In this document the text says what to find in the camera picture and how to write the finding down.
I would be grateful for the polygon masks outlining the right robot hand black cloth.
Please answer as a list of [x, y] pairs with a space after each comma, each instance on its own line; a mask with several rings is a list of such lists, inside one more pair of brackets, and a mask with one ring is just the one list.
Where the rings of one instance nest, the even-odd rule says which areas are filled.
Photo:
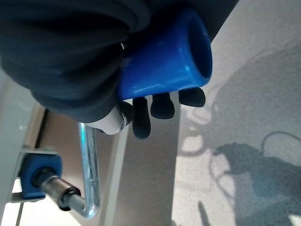
[[202, 18], [211, 40], [235, 0], [3, 0], [0, 64], [45, 108], [107, 135], [132, 124], [145, 139], [150, 117], [171, 119], [169, 93], [118, 101], [123, 50], [135, 49], [183, 7]]

